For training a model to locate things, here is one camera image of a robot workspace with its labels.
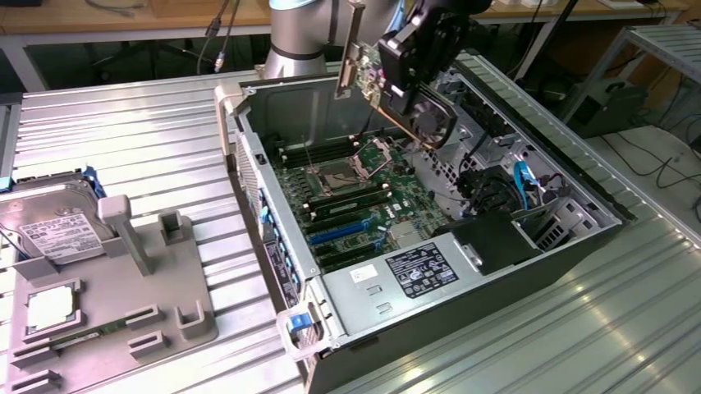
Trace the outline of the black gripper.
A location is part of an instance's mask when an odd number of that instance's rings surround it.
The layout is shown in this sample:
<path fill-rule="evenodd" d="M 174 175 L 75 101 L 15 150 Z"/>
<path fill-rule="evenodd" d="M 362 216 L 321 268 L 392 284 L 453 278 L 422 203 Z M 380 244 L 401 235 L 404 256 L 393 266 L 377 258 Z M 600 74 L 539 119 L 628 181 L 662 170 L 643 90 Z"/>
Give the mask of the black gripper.
<path fill-rule="evenodd" d="M 404 25 L 378 41 L 386 79 L 384 111 L 405 116 L 418 101 L 422 85 L 448 69 L 467 47 L 472 16 L 491 8 L 489 1 L 416 1 Z"/>

